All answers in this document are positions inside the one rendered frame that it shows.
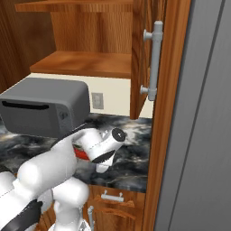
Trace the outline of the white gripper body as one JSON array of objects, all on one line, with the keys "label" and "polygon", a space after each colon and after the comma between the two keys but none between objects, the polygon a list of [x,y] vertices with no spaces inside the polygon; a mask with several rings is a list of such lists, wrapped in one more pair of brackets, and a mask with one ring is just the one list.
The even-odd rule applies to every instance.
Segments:
[{"label": "white gripper body", "polygon": [[109,158],[106,161],[97,164],[96,171],[97,173],[104,173],[108,168],[113,164],[113,157]]}]

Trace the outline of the wooden base cabinet door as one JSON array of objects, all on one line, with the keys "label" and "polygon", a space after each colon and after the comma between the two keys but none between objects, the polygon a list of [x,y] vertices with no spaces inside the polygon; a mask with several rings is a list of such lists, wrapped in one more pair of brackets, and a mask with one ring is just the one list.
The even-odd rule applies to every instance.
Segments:
[{"label": "wooden base cabinet door", "polygon": [[88,219],[92,206],[94,231],[142,231],[143,211],[139,208],[109,205],[90,201],[83,208],[83,218]]}]

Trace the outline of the wooden drawer front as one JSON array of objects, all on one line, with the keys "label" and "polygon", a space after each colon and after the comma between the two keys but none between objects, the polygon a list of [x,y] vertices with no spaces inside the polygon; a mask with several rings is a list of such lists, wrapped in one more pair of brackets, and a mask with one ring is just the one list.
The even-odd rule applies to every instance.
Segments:
[{"label": "wooden drawer front", "polygon": [[[124,189],[113,189],[98,185],[90,185],[90,196],[88,201],[97,203],[101,207],[107,208],[144,208],[145,194],[141,192],[134,192]],[[107,194],[107,196],[118,197],[122,194],[123,202],[118,202],[112,199],[102,199],[101,196]]]}]

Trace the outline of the tall wooden side panel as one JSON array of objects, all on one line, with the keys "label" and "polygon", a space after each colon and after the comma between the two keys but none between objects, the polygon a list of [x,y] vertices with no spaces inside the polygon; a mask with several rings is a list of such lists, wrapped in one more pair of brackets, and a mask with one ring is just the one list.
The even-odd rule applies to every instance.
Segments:
[{"label": "tall wooden side panel", "polygon": [[142,231],[153,231],[191,0],[167,0]]}]

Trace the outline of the grey toaster oven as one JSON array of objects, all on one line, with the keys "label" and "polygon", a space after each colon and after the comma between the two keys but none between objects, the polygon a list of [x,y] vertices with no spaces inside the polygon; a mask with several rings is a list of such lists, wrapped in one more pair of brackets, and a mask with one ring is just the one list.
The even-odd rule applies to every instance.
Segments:
[{"label": "grey toaster oven", "polygon": [[0,116],[14,134],[60,138],[89,112],[88,85],[79,80],[25,78],[0,94]]}]

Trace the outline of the grey fridge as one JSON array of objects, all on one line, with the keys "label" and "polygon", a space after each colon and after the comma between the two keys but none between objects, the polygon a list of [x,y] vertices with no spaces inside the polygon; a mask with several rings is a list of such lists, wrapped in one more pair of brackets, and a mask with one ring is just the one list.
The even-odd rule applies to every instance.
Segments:
[{"label": "grey fridge", "polygon": [[231,0],[192,0],[153,231],[231,231]]}]

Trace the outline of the grey wall outlet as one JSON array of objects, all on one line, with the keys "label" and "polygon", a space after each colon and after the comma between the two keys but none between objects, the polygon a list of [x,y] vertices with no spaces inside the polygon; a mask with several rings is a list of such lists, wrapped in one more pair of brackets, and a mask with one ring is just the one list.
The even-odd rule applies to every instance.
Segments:
[{"label": "grey wall outlet", "polygon": [[104,99],[102,93],[93,93],[92,94],[92,106],[94,109],[103,109],[104,108]]}]

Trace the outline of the open wooden wall cabinet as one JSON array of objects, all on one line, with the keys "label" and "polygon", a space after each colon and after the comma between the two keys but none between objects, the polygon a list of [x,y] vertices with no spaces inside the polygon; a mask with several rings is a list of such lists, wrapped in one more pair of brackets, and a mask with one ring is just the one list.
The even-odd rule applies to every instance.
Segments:
[{"label": "open wooden wall cabinet", "polygon": [[131,78],[134,0],[39,0],[15,10],[51,17],[56,51],[32,72]]}]

